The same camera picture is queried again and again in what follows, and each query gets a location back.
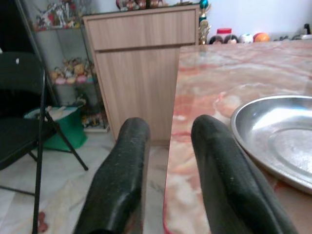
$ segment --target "cabinet drawer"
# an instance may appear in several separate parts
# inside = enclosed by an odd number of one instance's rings
[[[88,21],[94,50],[195,43],[196,11],[152,13]]]

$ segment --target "silver tray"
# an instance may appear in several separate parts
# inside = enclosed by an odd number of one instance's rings
[[[312,97],[254,100],[235,110],[231,127],[238,143],[257,163],[312,194]]]

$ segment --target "marble floor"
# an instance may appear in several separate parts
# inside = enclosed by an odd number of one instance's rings
[[[92,178],[114,146],[110,133],[89,134],[77,150],[89,166],[85,172],[72,154],[45,150],[43,153],[40,210],[46,213],[47,234],[70,234],[78,219]],[[163,192],[168,149],[152,147],[148,165],[147,197],[143,232],[161,234]],[[0,172],[0,184],[35,190],[36,163],[24,156]],[[0,234],[30,234],[34,198],[0,190]]]

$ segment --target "marble table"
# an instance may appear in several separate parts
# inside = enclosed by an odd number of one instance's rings
[[[312,40],[182,47],[165,187],[166,234],[209,234],[191,143],[194,119],[229,126],[243,103],[271,95],[312,95]],[[299,233],[312,232],[312,195],[263,170]]]

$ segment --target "tray rim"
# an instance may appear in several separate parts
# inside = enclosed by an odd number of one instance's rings
[[[268,97],[262,97],[257,98],[255,100],[252,100],[250,102],[247,102],[245,104],[242,104],[238,108],[235,109],[235,111],[231,115],[231,129],[232,133],[234,134],[235,140],[237,143],[242,147],[242,149],[247,153],[247,155],[258,165],[262,166],[265,170],[272,173],[275,177],[277,177],[280,180],[285,181],[286,183],[290,184],[291,186],[304,191],[306,193],[309,193],[312,195],[312,182],[307,182],[304,179],[301,179],[299,176],[293,176],[289,172],[278,168],[276,166],[273,166],[270,164],[267,160],[261,160],[261,154],[257,154],[250,150],[248,145],[245,143],[243,138],[240,136],[237,127],[236,127],[236,118],[238,114],[247,106],[252,105],[256,102],[260,102],[263,100],[271,100],[271,99],[284,99],[284,98],[303,98],[303,99],[311,99],[312,96],[308,95],[275,95],[275,96],[268,96]]]

